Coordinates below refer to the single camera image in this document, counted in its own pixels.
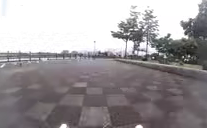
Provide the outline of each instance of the paved walkway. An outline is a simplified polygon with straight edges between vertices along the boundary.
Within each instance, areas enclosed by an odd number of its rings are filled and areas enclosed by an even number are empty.
[[[111,60],[0,70],[0,128],[207,128],[207,83]]]

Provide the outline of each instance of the lamp post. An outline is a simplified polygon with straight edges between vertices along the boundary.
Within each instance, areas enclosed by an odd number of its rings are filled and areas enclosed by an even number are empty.
[[[95,54],[95,51],[96,50],[96,41],[94,41],[94,54]]]
[[[94,41],[94,52],[93,52],[93,54],[94,54],[94,55],[93,55],[94,59],[95,59],[95,52],[96,52],[95,49],[96,49],[96,41]]]

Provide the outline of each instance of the overcast sky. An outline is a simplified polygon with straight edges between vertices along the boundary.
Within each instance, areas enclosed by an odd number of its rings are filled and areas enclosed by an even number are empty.
[[[183,37],[180,21],[194,17],[201,0],[0,0],[0,51],[124,49],[111,37],[131,5],[154,9],[160,35]]]

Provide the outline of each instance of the green tree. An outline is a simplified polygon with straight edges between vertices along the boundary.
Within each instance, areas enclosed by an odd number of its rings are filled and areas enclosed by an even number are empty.
[[[114,38],[125,41],[125,58],[127,56],[127,43],[131,39],[131,31],[133,30],[133,27],[132,21],[130,19],[126,19],[125,21],[121,21],[118,24],[119,31],[111,31],[111,34]]]
[[[134,28],[131,31],[131,41],[133,42],[133,55],[135,52],[139,51],[140,43],[143,42],[143,25],[140,24],[140,16],[141,12],[136,11],[137,6],[131,6],[130,9],[130,20],[132,20],[134,24]]]
[[[154,10],[146,9],[143,13],[143,20],[140,21],[140,24],[143,27],[143,33],[146,41],[146,55],[148,54],[148,46],[151,40],[155,39],[158,35],[158,20],[154,15]]]
[[[199,62],[207,61],[207,0],[202,0],[199,4],[199,12],[195,18],[181,21],[181,26],[184,34],[196,43]]]
[[[131,6],[130,17],[125,21],[121,21],[118,24],[119,31],[111,31],[111,34],[114,38],[122,39],[125,41],[125,57],[127,56],[127,43],[128,41],[133,41],[134,45],[136,42],[136,31],[138,31],[138,19],[140,12],[137,12],[137,6]]]
[[[199,12],[195,18],[181,21],[184,34],[190,38],[207,39],[207,0],[199,4]]]

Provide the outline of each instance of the railing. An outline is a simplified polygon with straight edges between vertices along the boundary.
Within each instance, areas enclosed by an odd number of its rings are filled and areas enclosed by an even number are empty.
[[[20,61],[40,61],[42,59],[47,60],[58,60],[58,59],[68,59],[68,58],[90,58],[91,55],[84,54],[69,54],[69,53],[0,53],[0,63],[5,62],[20,62]]]

